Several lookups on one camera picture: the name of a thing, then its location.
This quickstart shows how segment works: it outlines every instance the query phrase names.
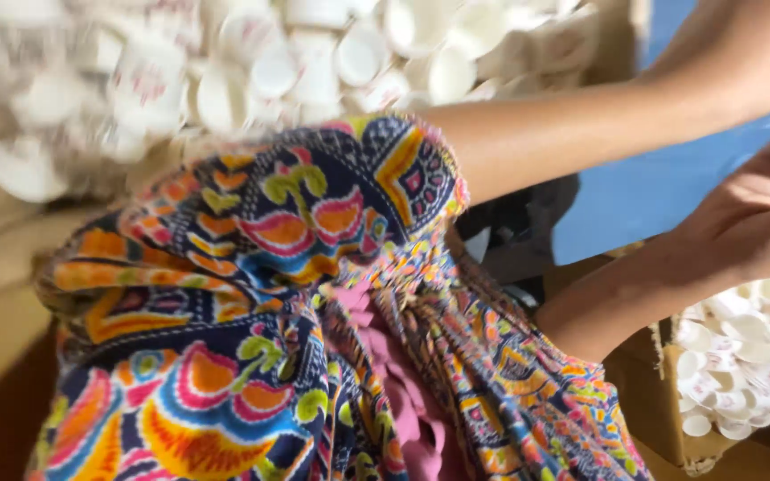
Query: hand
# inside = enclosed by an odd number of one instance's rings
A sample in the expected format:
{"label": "hand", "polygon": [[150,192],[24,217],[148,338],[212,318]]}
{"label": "hand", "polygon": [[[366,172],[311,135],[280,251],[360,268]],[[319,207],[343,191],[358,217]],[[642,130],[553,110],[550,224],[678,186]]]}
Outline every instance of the hand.
{"label": "hand", "polygon": [[700,0],[638,82],[681,89],[724,126],[769,113],[770,0]]}
{"label": "hand", "polygon": [[733,272],[738,283],[770,277],[770,145],[706,197],[668,234],[670,244],[700,252],[701,266]]}

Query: pile of paper cups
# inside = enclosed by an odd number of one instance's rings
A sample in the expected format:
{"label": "pile of paper cups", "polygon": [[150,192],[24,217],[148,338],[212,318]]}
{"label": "pile of paper cups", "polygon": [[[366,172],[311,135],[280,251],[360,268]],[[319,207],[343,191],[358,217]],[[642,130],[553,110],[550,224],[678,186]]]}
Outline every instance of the pile of paper cups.
{"label": "pile of paper cups", "polygon": [[0,185],[47,202],[69,191],[60,152],[137,163],[184,128],[575,88],[598,33],[579,0],[0,0],[0,100],[21,127]]}
{"label": "pile of paper cups", "polygon": [[685,310],[674,341],[683,431],[744,439],[770,424],[770,279]]}

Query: pink fabric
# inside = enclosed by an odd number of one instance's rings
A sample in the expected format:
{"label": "pink fabric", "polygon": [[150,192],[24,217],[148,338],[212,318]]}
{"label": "pink fabric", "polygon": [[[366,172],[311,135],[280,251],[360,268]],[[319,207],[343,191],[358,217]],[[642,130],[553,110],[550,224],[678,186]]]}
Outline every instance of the pink fabric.
{"label": "pink fabric", "polygon": [[368,290],[369,286],[359,284],[336,292],[358,328],[374,371],[384,382],[409,479],[465,479],[463,454],[453,423],[423,384],[400,340],[391,335]]}

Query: paisley print fabric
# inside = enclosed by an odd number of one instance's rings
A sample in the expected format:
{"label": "paisley print fabric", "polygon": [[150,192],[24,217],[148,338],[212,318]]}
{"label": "paisley print fabric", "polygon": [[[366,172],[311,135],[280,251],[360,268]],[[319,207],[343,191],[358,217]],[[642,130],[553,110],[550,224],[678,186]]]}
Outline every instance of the paisley print fabric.
{"label": "paisley print fabric", "polygon": [[61,379],[31,480],[407,479],[332,286],[364,281],[474,479],[648,479],[602,367],[562,355],[449,231],[437,132],[350,118],[228,145],[74,234],[37,282]]}

